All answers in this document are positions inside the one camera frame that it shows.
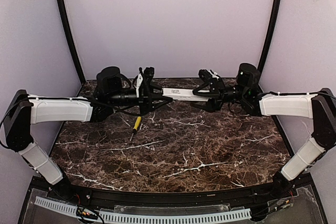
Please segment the white remote control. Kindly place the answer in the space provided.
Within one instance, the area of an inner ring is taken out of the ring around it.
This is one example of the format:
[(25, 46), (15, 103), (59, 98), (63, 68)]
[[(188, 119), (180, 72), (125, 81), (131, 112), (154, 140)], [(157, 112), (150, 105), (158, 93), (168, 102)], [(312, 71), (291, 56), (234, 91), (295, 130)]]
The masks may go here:
[(194, 95), (192, 89), (180, 89), (180, 88), (163, 88), (162, 95), (165, 97), (172, 98), (176, 101), (190, 101), (190, 102), (207, 102), (209, 97), (209, 91), (201, 90), (201, 94), (206, 94), (206, 96)]

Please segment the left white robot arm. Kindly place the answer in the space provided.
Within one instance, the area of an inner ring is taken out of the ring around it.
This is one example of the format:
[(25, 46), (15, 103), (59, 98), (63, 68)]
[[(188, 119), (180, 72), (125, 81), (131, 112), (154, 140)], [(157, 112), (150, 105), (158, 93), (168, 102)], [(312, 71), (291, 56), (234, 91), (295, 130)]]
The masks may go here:
[(134, 106), (138, 116), (172, 102), (151, 85), (152, 67), (140, 69), (130, 81), (118, 67), (106, 67), (97, 74), (97, 86), (90, 97), (40, 97), (18, 90), (6, 111), (1, 127), (5, 133), (2, 147), (18, 153), (52, 186), (68, 186), (70, 181), (61, 168), (40, 148), (31, 135), (33, 124), (58, 121), (102, 122), (114, 112), (128, 113)]

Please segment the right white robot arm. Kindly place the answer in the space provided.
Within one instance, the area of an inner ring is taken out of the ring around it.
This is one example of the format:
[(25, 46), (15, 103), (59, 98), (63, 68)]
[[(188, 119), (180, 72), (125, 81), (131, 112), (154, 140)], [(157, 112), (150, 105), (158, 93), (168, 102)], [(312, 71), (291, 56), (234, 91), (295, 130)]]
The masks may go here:
[(203, 84), (192, 91), (207, 98), (201, 109), (214, 112), (224, 103), (239, 103), (250, 116), (297, 116), (313, 120), (313, 133), (295, 155), (272, 178), (270, 195), (282, 197), (295, 179), (335, 147), (335, 97), (328, 88), (318, 92), (281, 93), (259, 91), (261, 73), (250, 63), (239, 65), (236, 85), (226, 85), (213, 71), (198, 73)]

